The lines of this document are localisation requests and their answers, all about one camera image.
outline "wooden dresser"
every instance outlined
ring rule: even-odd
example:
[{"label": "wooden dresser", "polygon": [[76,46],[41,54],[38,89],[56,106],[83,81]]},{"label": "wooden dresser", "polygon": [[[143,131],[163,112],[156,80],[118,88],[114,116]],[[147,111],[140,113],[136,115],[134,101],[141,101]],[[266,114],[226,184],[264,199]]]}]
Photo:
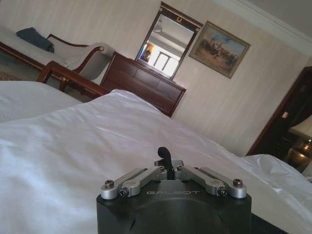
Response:
[{"label": "wooden dresser", "polygon": [[115,52],[100,84],[130,91],[171,117],[186,89]]}]

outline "wall mirror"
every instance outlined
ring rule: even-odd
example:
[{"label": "wall mirror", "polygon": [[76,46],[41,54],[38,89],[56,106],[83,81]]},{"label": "wall mirror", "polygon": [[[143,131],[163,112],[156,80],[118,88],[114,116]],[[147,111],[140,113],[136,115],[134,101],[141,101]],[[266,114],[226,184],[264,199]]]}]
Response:
[{"label": "wall mirror", "polygon": [[161,2],[136,61],[173,79],[202,23]]}]

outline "crown molding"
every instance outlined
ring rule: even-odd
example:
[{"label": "crown molding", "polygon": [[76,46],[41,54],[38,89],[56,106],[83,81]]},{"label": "crown molding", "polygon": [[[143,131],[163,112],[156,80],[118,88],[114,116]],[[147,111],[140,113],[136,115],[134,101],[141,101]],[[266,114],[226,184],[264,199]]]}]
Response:
[{"label": "crown molding", "polygon": [[246,0],[213,0],[301,53],[312,56],[312,38]]}]

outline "painting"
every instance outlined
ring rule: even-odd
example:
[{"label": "painting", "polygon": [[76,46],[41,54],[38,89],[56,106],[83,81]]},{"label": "painting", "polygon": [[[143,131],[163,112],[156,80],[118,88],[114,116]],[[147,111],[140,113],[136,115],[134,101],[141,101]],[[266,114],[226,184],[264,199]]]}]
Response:
[{"label": "painting", "polygon": [[231,78],[250,45],[206,22],[189,56]]}]

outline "table lamp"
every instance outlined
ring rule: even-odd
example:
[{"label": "table lamp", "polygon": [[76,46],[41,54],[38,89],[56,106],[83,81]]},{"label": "table lamp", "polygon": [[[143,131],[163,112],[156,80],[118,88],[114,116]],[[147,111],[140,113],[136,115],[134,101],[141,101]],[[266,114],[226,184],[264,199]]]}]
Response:
[{"label": "table lamp", "polygon": [[312,116],[296,126],[291,127],[289,132],[301,137],[304,141],[299,147],[292,147],[289,149],[285,161],[299,172],[302,173],[304,171],[304,174],[309,175],[309,173],[312,173]]}]

